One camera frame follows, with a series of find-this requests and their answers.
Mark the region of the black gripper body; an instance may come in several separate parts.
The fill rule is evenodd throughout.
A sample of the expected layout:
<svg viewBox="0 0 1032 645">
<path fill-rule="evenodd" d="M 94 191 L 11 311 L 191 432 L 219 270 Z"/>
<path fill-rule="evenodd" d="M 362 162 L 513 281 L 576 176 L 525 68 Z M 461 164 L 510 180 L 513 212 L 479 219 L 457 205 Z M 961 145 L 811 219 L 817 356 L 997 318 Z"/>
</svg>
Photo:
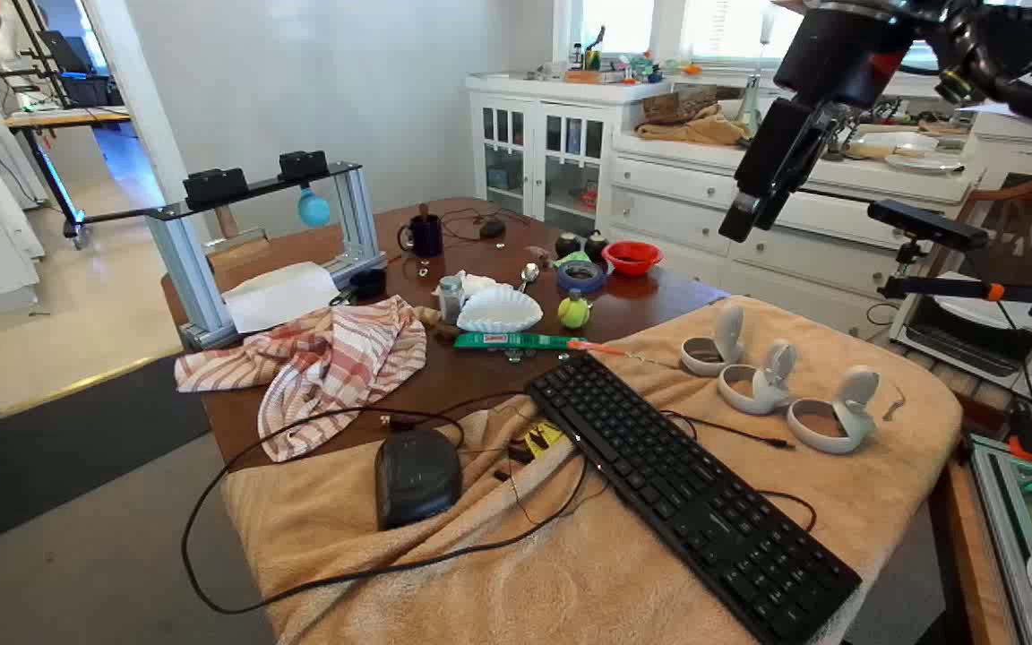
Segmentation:
<svg viewBox="0 0 1032 645">
<path fill-rule="evenodd" d="M 845 123 L 838 103 L 774 99 L 735 169 L 735 201 L 719 223 L 729 239 L 771 231 L 784 201 L 811 180 L 817 157 Z"/>
</svg>

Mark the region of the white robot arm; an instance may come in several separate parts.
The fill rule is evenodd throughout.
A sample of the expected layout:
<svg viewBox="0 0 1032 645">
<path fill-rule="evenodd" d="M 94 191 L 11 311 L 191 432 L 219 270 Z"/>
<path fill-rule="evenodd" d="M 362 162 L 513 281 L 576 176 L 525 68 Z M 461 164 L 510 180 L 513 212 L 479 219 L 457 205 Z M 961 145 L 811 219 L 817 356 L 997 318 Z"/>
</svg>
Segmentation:
<svg viewBox="0 0 1032 645">
<path fill-rule="evenodd" d="M 762 115 L 735 169 L 739 193 L 719 234 L 771 231 L 811 180 L 842 110 L 871 110 L 907 49 L 936 53 L 936 95 L 969 107 L 1000 99 L 1032 119 L 1032 6 L 988 0 L 777 0 L 804 13 Z"/>
</svg>

